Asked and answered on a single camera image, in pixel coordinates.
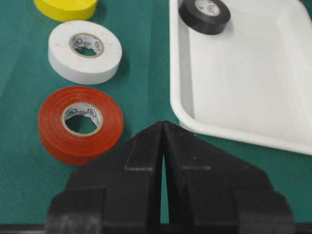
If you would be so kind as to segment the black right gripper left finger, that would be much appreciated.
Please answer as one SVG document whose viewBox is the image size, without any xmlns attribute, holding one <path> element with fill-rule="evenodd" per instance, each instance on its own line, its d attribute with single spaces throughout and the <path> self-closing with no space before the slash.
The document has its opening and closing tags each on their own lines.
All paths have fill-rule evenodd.
<svg viewBox="0 0 312 234">
<path fill-rule="evenodd" d="M 71 173 L 49 234 L 148 234 L 160 224 L 161 121 Z"/>
</svg>

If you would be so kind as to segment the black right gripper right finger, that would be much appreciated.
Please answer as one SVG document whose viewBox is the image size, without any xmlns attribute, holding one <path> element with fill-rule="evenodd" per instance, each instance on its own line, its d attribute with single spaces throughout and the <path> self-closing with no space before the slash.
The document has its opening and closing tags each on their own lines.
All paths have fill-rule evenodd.
<svg viewBox="0 0 312 234">
<path fill-rule="evenodd" d="M 169 121 L 163 133 L 172 223 L 191 234 L 295 233 L 286 198 L 263 170 Z"/>
</svg>

